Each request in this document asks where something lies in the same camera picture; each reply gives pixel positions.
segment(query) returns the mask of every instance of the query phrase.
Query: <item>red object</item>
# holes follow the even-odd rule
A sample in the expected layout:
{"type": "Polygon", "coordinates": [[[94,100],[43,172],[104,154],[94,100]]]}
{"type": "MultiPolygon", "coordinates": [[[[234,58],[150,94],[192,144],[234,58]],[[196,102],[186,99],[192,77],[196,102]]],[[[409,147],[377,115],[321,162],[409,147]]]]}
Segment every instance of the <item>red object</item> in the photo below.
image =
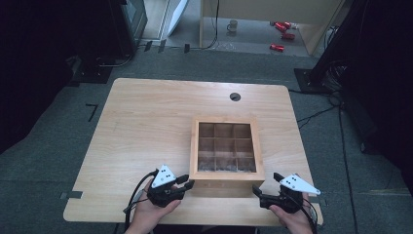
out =
{"type": "Polygon", "coordinates": [[[283,33],[282,34],[282,39],[285,40],[294,40],[295,39],[295,35],[292,33],[283,33]]]}
{"type": "Polygon", "coordinates": [[[281,22],[276,22],[275,28],[278,29],[282,33],[286,32],[286,27],[281,22]]]}
{"type": "Polygon", "coordinates": [[[286,29],[291,28],[291,22],[282,22],[282,25],[284,25],[286,29]]]}
{"type": "Polygon", "coordinates": [[[283,52],[283,49],[284,49],[284,47],[282,45],[277,45],[277,44],[271,43],[270,50],[283,52]]]}

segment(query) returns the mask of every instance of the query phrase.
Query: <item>hand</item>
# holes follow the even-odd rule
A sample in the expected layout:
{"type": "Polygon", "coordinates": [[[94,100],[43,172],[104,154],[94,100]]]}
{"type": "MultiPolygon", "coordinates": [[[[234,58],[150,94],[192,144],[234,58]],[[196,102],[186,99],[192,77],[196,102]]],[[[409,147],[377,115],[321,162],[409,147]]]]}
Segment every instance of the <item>hand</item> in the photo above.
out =
{"type": "MultiPolygon", "coordinates": [[[[309,194],[303,193],[303,198],[309,201],[309,194]]],[[[304,201],[303,208],[307,214],[310,214],[310,204],[308,202],[304,201]]],[[[276,205],[270,206],[270,210],[279,218],[280,224],[288,228],[291,234],[313,233],[310,222],[302,211],[289,214],[276,205]]]]}
{"type": "MultiPolygon", "coordinates": [[[[152,179],[146,184],[144,190],[148,191],[149,185],[152,183],[152,179]]],[[[142,193],[139,201],[146,200],[146,192],[142,193]]],[[[169,203],[165,208],[161,208],[152,204],[151,201],[146,200],[144,202],[139,202],[134,208],[133,219],[131,225],[128,228],[126,234],[147,234],[161,220],[165,215],[173,212],[177,206],[180,204],[180,200],[175,200],[169,203]]]]}

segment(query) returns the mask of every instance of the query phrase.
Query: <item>black gripper mount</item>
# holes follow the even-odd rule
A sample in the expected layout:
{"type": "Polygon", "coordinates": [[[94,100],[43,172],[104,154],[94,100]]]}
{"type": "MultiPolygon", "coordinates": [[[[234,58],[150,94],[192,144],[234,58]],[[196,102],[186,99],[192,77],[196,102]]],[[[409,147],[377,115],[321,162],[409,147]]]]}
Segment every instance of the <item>black gripper mount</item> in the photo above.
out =
{"type": "Polygon", "coordinates": [[[148,199],[153,205],[158,207],[166,207],[173,200],[182,200],[185,196],[185,192],[194,186],[194,180],[189,180],[184,186],[172,189],[175,184],[184,183],[189,179],[188,175],[183,175],[178,177],[176,180],[161,185],[159,187],[153,188],[152,184],[149,186],[147,191],[148,199]]]}
{"type": "MultiPolygon", "coordinates": [[[[283,176],[274,173],[274,179],[280,182],[283,176]]],[[[272,205],[277,205],[289,214],[294,214],[301,210],[303,205],[303,194],[280,185],[280,196],[263,194],[256,186],[252,185],[252,192],[259,198],[261,208],[269,209],[272,205]]]]}

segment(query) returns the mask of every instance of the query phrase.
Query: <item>wooden box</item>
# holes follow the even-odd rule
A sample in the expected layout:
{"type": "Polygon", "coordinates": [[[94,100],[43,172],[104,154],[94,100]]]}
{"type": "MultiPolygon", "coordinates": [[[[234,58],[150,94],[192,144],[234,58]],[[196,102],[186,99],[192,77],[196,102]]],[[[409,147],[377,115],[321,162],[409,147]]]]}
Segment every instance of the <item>wooden box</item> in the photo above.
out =
{"type": "Polygon", "coordinates": [[[194,118],[189,176],[196,196],[253,196],[265,180],[256,120],[194,118]]]}

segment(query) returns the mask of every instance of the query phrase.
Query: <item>black cable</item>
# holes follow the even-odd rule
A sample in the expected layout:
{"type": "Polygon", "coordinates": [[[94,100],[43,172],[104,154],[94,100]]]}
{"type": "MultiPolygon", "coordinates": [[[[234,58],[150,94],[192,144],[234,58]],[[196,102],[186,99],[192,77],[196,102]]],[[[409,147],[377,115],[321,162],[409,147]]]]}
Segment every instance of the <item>black cable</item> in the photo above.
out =
{"type": "Polygon", "coordinates": [[[207,50],[215,45],[216,41],[218,40],[218,15],[219,15],[219,0],[216,4],[216,14],[215,14],[215,37],[213,38],[212,42],[206,48],[200,48],[200,50],[207,50]]]}
{"type": "Polygon", "coordinates": [[[342,86],[339,82],[340,76],[344,71],[342,66],[330,66],[325,72],[325,77],[322,80],[323,85],[334,92],[340,91],[342,86]]]}
{"type": "Polygon", "coordinates": [[[118,64],[108,64],[108,65],[99,64],[98,66],[100,66],[100,67],[119,67],[119,66],[125,65],[125,64],[128,63],[130,60],[131,60],[131,56],[129,56],[129,57],[128,57],[124,62],[122,62],[122,63],[118,63],[118,64]]]}
{"type": "Polygon", "coordinates": [[[291,93],[296,93],[296,94],[300,94],[300,95],[319,95],[319,96],[325,96],[325,97],[329,97],[329,96],[330,96],[330,94],[303,93],[303,92],[301,92],[301,91],[296,91],[296,90],[291,90],[291,89],[288,89],[288,91],[291,92],[291,93]]]}
{"type": "Polygon", "coordinates": [[[331,40],[333,39],[333,37],[335,36],[335,34],[337,33],[338,30],[338,26],[332,26],[329,29],[332,30],[330,35],[328,36],[328,40],[326,40],[327,38],[327,32],[325,32],[324,34],[324,50],[327,48],[327,46],[330,44],[331,40]]]}
{"type": "Polygon", "coordinates": [[[341,141],[342,141],[342,145],[343,145],[344,166],[345,166],[345,169],[346,169],[347,183],[349,185],[349,195],[350,195],[350,202],[351,202],[351,205],[352,205],[353,221],[355,223],[355,233],[358,234],[356,208],[355,208],[355,201],[353,199],[352,182],[350,181],[349,165],[347,163],[346,142],[345,142],[345,139],[344,139],[343,121],[341,119],[341,108],[338,109],[338,118],[339,118],[339,122],[340,122],[341,141]]]}
{"type": "Polygon", "coordinates": [[[317,234],[317,223],[313,221],[313,219],[310,217],[310,215],[306,212],[306,210],[304,210],[303,208],[303,204],[299,204],[293,197],[289,196],[288,194],[284,193],[284,192],[280,192],[282,195],[284,195],[285,197],[287,197],[289,200],[291,200],[293,203],[295,203],[295,205],[297,205],[300,210],[304,213],[304,215],[306,216],[306,218],[309,220],[309,224],[310,227],[313,231],[313,234],[317,234]]]}
{"type": "Polygon", "coordinates": [[[362,17],[361,17],[361,24],[360,24],[360,32],[358,34],[358,41],[357,41],[357,48],[360,48],[360,44],[361,44],[361,35],[362,35],[362,29],[364,27],[364,19],[365,19],[365,12],[367,11],[367,6],[368,3],[370,2],[370,0],[367,0],[367,2],[364,5],[364,10],[362,12],[362,17]]]}
{"type": "Polygon", "coordinates": [[[148,198],[131,203],[131,207],[129,209],[133,210],[136,207],[136,204],[144,202],[146,200],[148,200],[148,198]]]}
{"type": "MultiPolygon", "coordinates": [[[[139,187],[142,185],[143,181],[146,180],[146,178],[148,178],[149,176],[155,176],[158,173],[158,170],[155,170],[152,173],[149,173],[148,175],[146,175],[143,179],[140,180],[139,184],[136,186],[136,188],[134,189],[130,201],[128,202],[128,207],[131,205],[134,195],[136,194],[137,190],[139,189],[139,187]]],[[[125,216],[125,232],[128,230],[129,226],[131,223],[131,209],[129,209],[128,211],[126,211],[126,216],[125,216]]]]}
{"type": "Polygon", "coordinates": [[[298,120],[297,123],[300,123],[301,121],[307,120],[307,121],[306,121],[303,125],[301,125],[298,129],[303,128],[304,125],[308,124],[312,118],[314,118],[314,117],[316,117],[316,116],[319,116],[319,115],[321,115],[322,113],[325,113],[325,112],[327,112],[327,111],[329,111],[329,110],[332,110],[332,109],[334,109],[335,107],[337,107],[337,106],[328,107],[327,109],[324,109],[324,110],[322,110],[322,111],[319,111],[319,112],[317,112],[317,113],[314,114],[314,115],[311,115],[311,116],[309,116],[309,117],[306,117],[306,118],[303,118],[303,119],[298,120]]]}
{"type": "Polygon", "coordinates": [[[310,205],[310,209],[313,209],[314,214],[316,215],[316,220],[315,220],[315,224],[319,223],[319,215],[317,214],[316,208],[314,208],[313,204],[311,204],[311,202],[307,199],[304,199],[304,201],[306,201],[309,205],[310,205]]]}
{"type": "Polygon", "coordinates": [[[118,228],[119,228],[119,223],[116,223],[115,230],[113,230],[112,234],[117,234],[118,233],[118,228]]]}
{"type": "Polygon", "coordinates": [[[389,180],[388,180],[388,182],[387,182],[387,184],[386,184],[385,189],[388,189],[388,188],[389,188],[390,182],[392,182],[393,174],[394,174],[394,170],[392,170],[392,173],[390,174],[390,177],[389,177],[389,180]]]}

